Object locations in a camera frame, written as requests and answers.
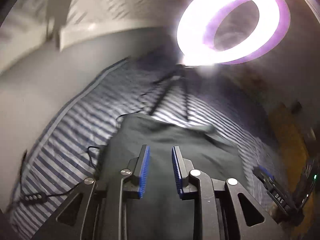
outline dark green fabric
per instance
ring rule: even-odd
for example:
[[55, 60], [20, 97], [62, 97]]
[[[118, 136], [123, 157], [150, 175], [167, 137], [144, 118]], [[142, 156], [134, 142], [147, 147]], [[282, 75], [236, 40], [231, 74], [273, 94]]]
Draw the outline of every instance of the dark green fabric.
[[247, 184], [236, 146], [212, 127], [185, 129], [143, 114], [124, 117], [105, 152], [100, 179], [108, 182], [130, 159], [139, 156], [143, 144], [150, 146], [149, 173], [143, 198], [127, 204], [129, 240], [193, 238], [194, 201], [182, 201], [177, 193], [173, 146], [178, 145], [182, 156], [211, 178], [236, 178], [243, 186]]

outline ring light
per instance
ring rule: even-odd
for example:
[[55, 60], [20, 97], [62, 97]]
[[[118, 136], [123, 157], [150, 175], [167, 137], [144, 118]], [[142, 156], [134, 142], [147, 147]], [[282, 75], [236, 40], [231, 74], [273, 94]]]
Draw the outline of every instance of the ring light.
[[248, 0], [193, 0], [180, 20], [177, 40], [186, 65], [238, 64], [274, 48], [285, 36], [290, 13], [284, 0], [252, 0], [258, 7], [259, 20], [254, 31], [231, 49], [216, 51], [204, 43], [207, 25], [214, 20], [219, 27], [234, 8]]

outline blue gripper pad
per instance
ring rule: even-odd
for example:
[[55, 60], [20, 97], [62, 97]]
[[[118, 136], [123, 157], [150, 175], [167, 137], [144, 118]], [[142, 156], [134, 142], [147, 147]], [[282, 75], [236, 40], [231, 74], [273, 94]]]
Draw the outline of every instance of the blue gripper pad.
[[177, 192], [178, 192], [180, 198], [182, 198], [182, 195], [183, 195], [182, 176], [181, 176], [181, 172], [180, 172], [180, 168], [179, 168], [177, 153], [174, 150], [174, 147], [172, 147], [171, 153], [172, 153], [172, 155], [171, 155], [171, 157], [172, 157], [172, 165], [173, 165], [174, 177], [175, 177], [175, 180], [176, 180]]
[[267, 174], [273, 181], [275, 180], [275, 177], [265, 168], [259, 165], [260, 170], [262, 170], [265, 174]]
[[150, 160], [150, 146], [147, 145], [145, 154], [143, 157], [141, 170], [139, 174], [139, 188], [138, 188], [138, 196], [139, 198], [143, 197], [144, 191], [146, 189], [147, 175], [149, 169], [149, 160]]

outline mattress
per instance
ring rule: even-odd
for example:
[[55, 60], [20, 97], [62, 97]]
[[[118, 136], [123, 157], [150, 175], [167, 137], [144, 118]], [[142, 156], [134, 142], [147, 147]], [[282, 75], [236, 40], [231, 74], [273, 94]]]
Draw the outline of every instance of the mattress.
[[[174, 67], [174, 63], [161, 53], [151, 53], [140, 60], [123, 59], [104, 69], [66, 103], [34, 144], [23, 168], [23, 193], [62, 193], [92, 176], [94, 169], [86, 154], [87, 147], [107, 144], [121, 123], [120, 115], [137, 111], [147, 113], [166, 83], [154, 86], [152, 82]], [[188, 93], [188, 121], [185, 119], [185, 94], [179, 83], [170, 89], [152, 116], [182, 127], [213, 125], [220, 135], [237, 145], [248, 190], [267, 208], [272, 200], [252, 174], [252, 168], [262, 165], [286, 184], [278, 153], [248, 132], [238, 115], [222, 112], [223, 97], [219, 107], [215, 107], [214, 101], [203, 99], [199, 90], [194, 92], [193, 88], [190, 86]], [[92, 161], [96, 164], [99, 153], [92, 153]], [[14, 195], [20, 196], [18, 185]], [[65, 199], [66, 196], [50, 197], [46, 203], [33, 206], [20, 203], [11, 214], [14, 229], [22, 239], [30, 239]]]

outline round bolt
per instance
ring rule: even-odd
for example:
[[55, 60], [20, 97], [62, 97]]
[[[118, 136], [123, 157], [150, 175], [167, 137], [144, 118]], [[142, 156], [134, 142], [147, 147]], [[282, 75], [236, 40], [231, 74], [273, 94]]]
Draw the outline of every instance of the round bolt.
[[120, 173], [123, 176], [127, 176], [131, 174], [131, 171], [129, 169], [123, 169], [122, 171], [120, 171]]
[[84, 179], [84, 184], [86, 185], [90, 185], [94, 182], [94, 179], [93, 178], [86, 178]]
[[232, 185], [232, 186], [238, 184], [238, 181], [237, 181], [236, 179], [234, 179], [234, 178], [228, 179], [227, 182], [228, 182], [230, 185]]
[[199, 176], [199, 175], [201, 174], [201, 171], [199, 171], [199, 170], [192, 170], [192, 171], [190, 171], [190, 174], [191, 174], [192, 176], [197, 177], [197, 176]]

